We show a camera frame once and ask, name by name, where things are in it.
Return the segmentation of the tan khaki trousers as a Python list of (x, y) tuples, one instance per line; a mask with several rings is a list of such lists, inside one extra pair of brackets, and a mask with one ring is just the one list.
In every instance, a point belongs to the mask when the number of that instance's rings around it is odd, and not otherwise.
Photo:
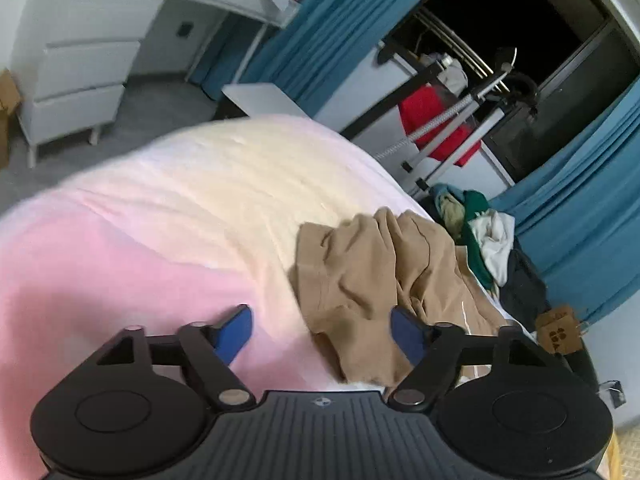
[(307, 327), (343, 382), (395, 387), (412, 366), (390, 332), (401, 307), (425, 324), (494, 336), (506, 318), (439, 224), (413, 211), (358, 214), (298, 232), (294, 290)]

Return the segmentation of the pile of mixed clothes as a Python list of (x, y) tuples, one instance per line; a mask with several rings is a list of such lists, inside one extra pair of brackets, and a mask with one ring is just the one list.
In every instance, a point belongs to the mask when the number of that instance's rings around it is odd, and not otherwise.
[(421, 206), (465, 248), (466, 262), (482, 287), (512, 318), (533, 330), (549, 310), (547, 287), (515, 235), (515, 219), (491, 208), (484, 194), (448, 184), (430, 188)]

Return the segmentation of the pastel tie-dye bed sheet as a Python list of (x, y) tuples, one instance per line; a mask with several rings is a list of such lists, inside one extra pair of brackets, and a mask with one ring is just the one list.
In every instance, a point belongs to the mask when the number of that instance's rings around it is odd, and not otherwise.
[(29, 419), (129, 325), (168, 334), (248, 304), (233, 368), (255, 392), (338, 390), (292, 289), (306, 222), (416, 210), (369, 154), (309, 119), (208, 122), (75, 174), (1, 218), (1, 474), (44, 466)]

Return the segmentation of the brown paper bag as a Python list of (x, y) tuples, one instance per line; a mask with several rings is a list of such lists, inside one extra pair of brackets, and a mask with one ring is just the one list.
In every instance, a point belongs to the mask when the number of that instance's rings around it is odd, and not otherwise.
[(584, 348), (580, 322), (568, 304), (539, 315), (535, 327), (538, 344), (551, 354), (567, 356)]

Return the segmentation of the black sofa bench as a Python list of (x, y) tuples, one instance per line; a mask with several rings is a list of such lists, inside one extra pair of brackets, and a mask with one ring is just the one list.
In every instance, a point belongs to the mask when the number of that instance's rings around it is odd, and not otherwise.
[(597, 372), (589, 351), (584, 344), (582, 348), (574, 352), (560, 353), (560, 360), (575, 376), (580, 378), (590, 390), (594, 392), (599, 390), (600, 382), (598, 381)]

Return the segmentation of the silver tripod stand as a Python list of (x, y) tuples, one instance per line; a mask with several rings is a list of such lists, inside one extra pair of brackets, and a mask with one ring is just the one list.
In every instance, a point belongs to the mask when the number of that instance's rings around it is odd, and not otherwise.
[[(463, 99), (444, 107), (443, 86), (426, 84), (398, 104), (405, 136), (373, 158), (385, 162), (409, 145), (418, 150), (401, 159), (404, 172), (402, 185), (416, 194), (434, 186), (454, 166), (464, 166), (489, 131), (518, 106), (524, 106), (529, 116), (537, 114), (538, 87), (529, 78), (514, 70), (513, 60), (503, 63), (472, 88)], [(410, 122), (410, 104), (435, 104), (440, 113), (427, 119), (419, 127)]]

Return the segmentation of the right blue curtain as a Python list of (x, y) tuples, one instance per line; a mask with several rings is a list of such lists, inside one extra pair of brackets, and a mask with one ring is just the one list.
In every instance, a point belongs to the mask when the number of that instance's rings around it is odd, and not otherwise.
[(639, 85), (491, 207), (547, 285), (550, 304), (593, 324), (639, 289)]

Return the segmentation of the blue curtain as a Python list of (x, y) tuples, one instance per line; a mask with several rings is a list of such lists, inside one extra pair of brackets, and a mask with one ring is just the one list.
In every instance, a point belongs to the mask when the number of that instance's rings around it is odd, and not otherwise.
[(639, 289), (639, 85), (491, 207), (547, 285), (550, 304), (593, 324)]
[(207, 47), (190, 83), (219, 100), (238, 76), (243, 84), (270, 82), (314, 116), (366, 55), (421, 0), (299, 0), (284, 29), (271, 29), (250, 62), (242, 57), (260, 25), (230, 15)]

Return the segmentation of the cardboard box on floor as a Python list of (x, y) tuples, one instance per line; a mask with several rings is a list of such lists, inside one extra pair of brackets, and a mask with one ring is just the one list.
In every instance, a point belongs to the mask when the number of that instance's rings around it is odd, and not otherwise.
[(6, 168), (10, 157), (10, 120), (21, 105), (22, 96), (11, 72), (5, 68), (0, 75), (0, 168)]

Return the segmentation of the white dresser desk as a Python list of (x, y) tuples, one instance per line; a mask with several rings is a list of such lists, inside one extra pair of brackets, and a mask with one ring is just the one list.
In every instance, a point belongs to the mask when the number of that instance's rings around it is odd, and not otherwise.
[[(23, 97), (17, 121), (29, 167), (39, 148), (70, 134), (89, 131), (90, 144), (99, 142), (166, 1), (18, 0), (9, 69)], [(261, 32), (285, 28), (299, 11), (297, 0), (178, 1), (251, 18)]]

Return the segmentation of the left blue curtain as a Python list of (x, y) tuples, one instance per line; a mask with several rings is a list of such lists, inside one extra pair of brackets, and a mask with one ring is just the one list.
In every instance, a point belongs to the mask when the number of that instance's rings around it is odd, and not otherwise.
[(190, 83), (219, 100), (238, 76), (243, 84), (270, 82), (314, 116), (366, 55), (421, 0), (299, 0), (284, 29), (271, 29), (250, 62), (242, 57), (260, 25), (230, 15), (207, 47)]

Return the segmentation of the white wall socket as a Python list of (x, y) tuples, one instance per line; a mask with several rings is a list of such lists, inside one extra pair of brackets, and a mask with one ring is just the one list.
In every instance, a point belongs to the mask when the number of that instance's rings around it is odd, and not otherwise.
[(598, 395), (611, 411), (617, 410), (626, 403), (626, 394), (619, 380), (601, 382)]

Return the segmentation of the white black rack frame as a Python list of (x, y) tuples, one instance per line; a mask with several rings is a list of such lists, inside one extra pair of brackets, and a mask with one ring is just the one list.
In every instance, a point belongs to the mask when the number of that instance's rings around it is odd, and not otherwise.
[(363, 133), (392, 108), (400, 104), (404, 99), (411, 96), (416, 90), (426, 84), (438, 82), (438, 75), (451, 65), (452, 58), (449, 55), (435, 55), (431, 57), (428, 64), (420, 61), (409, 60), (407, 64), (413, 69), (412, 75), (399, 87), (387, 93), (384, 98), (373, 104), (368, 110), (354, 119), (350, 124), (340, 131), (340, 135), (346, 140), (356, 139), (358, 134)]

